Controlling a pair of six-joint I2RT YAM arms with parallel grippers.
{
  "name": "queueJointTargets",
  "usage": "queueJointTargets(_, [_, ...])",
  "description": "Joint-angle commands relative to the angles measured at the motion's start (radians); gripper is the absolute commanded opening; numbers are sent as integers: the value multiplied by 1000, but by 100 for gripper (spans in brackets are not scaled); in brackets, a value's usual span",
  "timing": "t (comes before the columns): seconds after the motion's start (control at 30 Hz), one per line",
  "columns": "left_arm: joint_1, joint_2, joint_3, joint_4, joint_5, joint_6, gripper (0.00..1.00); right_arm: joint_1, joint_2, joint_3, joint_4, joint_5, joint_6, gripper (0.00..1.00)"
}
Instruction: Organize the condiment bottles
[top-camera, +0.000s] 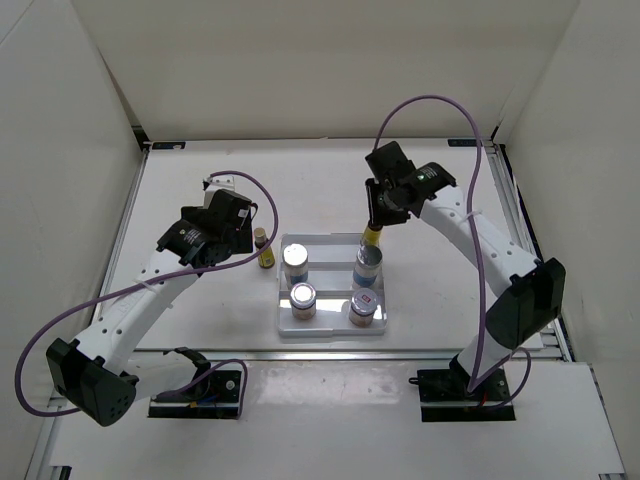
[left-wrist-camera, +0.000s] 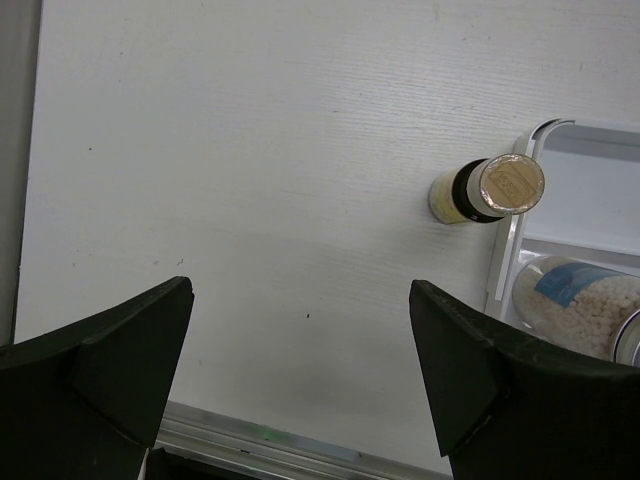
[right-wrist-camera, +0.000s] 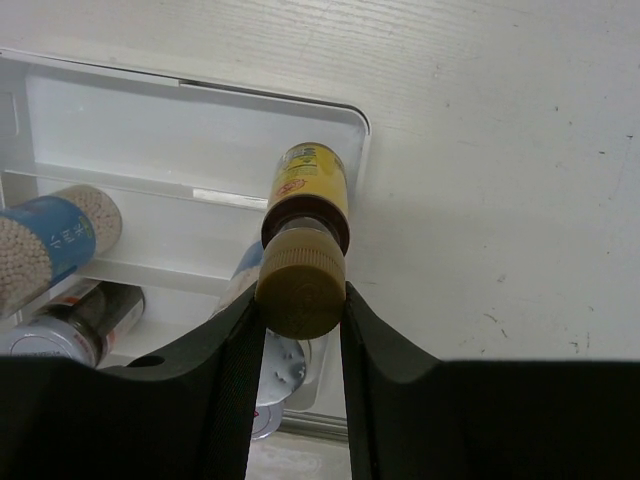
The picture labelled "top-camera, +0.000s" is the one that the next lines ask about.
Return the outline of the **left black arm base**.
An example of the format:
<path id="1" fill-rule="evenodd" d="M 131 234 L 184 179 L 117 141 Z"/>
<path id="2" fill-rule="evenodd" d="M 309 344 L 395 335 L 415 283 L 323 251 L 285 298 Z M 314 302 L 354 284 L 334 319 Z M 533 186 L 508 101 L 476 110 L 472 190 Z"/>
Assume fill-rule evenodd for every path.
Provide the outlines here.
<path id="1" fill-rule="evenodd" d="M 161 393 L 149 402 L 152 419 L 238 420 L 243 412 L 248 384 L 248 366 L 229 359 L 212 364 L 203 354 L 187 347 L 173 353 L 188 359 L 199 382 L 178 394 Z"/>

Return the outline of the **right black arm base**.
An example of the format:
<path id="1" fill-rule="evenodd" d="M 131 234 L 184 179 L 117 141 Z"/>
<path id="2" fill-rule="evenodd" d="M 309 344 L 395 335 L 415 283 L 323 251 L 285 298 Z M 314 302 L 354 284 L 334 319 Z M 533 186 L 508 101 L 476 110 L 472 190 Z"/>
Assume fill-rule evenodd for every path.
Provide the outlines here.
<path id="1" fill-rule="evenodd" d="M 418 389 L 423 423 L 484 423 L 516 420 L 512 394 L 503 365 L 467 390 L 470 376 L 459 365 L 459 354 L 446 368 L 420 369 L 408 383 Z"/>

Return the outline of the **white-lid sauce jar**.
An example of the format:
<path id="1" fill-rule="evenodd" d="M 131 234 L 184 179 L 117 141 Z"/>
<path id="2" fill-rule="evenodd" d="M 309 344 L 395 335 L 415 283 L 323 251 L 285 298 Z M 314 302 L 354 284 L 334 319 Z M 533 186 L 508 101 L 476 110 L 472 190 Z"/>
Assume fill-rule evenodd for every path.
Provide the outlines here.
<path id="1" fill-rule="evenodd" d="M 309 320 L 316 314 L 316 290 L 309 283 L 297 283 L 290 291 L 292 315 L 298 320 Z"/>
<path id="2" fill-rule="evenodd" d="M 350 300 L 349 320 L 357 327 L 367 327 L 378 308 L 378 296 L 369 288 L 356 290 Z"/>

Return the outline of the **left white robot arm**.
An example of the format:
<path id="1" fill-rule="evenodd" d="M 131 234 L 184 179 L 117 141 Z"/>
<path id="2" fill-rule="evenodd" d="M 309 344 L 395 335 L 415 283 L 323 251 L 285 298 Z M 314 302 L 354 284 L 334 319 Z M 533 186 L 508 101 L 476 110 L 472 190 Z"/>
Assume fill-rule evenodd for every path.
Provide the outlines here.
<path id="1" fill-rule="evenodd" d="M 101 318 L 73 340 L 55 340 L 46 351 L 54 387 L 99 425 L 124 416 L 141 399 L 178 391 L 188 400 L 206 395 L 210 362 L 177 347 L 145 364 L 131 355 L 173 301 L 200 277 L 234 254 L 253 250 L 253 202 L 217 189 L 203 206 L 186 206 L 160 238 L 139 274 L 136 289 L 119 296 Z"/>

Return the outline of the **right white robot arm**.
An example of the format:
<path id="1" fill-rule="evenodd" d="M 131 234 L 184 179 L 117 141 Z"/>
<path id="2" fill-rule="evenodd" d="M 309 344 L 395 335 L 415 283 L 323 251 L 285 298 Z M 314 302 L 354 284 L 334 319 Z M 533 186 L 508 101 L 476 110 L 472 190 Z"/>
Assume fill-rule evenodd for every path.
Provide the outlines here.
<path id="1" fill-rule="evenodd" d="M 441 233 L 477 269 L 483 292 L 496 300 L 482 305 L 479 330 L 450 363 L 449 387 L 460 399 L 480 393 L 486 379 L 560 313 L 565 267 L 541 261 L 467 207 L 468 194 L 441 165 L 416 167 L 392 141 L 366 156 L 372 176 L 365 182 L 369 222 L 374 227 L 415 217 Z"/>

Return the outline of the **silver-lid shaker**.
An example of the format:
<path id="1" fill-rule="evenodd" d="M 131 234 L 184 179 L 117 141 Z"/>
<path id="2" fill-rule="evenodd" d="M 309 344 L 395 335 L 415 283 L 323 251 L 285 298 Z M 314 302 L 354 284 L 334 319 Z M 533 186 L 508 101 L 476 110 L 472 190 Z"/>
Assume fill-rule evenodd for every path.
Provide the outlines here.
<path id="1" fill-rule="evenodd" d="M 356 254 L 353 282 L 359 287 L 375 284 L 383 262 L 382 251 L 375 245 L 361 245 Z"/>
<path id="2" fill-rule="evenodd" d="M 287 286 L 292 288 L 308 279 L 308 251 L 304 245 L 287 245 L 282 253 L 283 269 Z"/>

